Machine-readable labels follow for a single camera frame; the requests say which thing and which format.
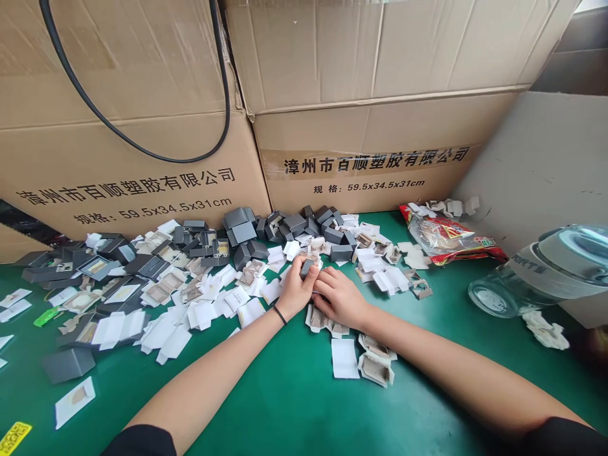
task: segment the plastic bag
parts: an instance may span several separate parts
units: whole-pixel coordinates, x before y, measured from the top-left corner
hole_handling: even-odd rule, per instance
[[[454,260],[490,257],[506,262],[509,259],[494,239],[478,236],[449,218],[420,217],[407,205],[399,206],[399,210],[411,235],[437,266]]]

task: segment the yellow sticker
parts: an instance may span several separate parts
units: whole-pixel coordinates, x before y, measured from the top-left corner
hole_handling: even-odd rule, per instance
[[[17,421],[0,440],[0,456],[9,456],[15,448],[19,446],[27,433],[32,430],[32,426]]]

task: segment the gray wall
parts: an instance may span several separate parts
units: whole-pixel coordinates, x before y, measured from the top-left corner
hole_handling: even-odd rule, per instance
[[[476,225],[509,255],[565,224],[608,225],[608,97],[520,95],[452,197],[473,195]],[[608,324],[608,293],[562,306]]]

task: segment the plastic container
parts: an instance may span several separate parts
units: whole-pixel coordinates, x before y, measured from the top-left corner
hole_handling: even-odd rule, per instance
[[[572,225],[546,233],[469,285],[471,300],[496,317],[517,317],[608,291],[608,227]]]

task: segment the green sticker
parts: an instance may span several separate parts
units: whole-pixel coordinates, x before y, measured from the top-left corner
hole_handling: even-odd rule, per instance
[[[46,325],[50,320],[55,318],[55,315],[59,313],[59,310],[56,307],[50,308],[46,312],[44,312],[40,317],[34,320],[34,326],[42,327]]]

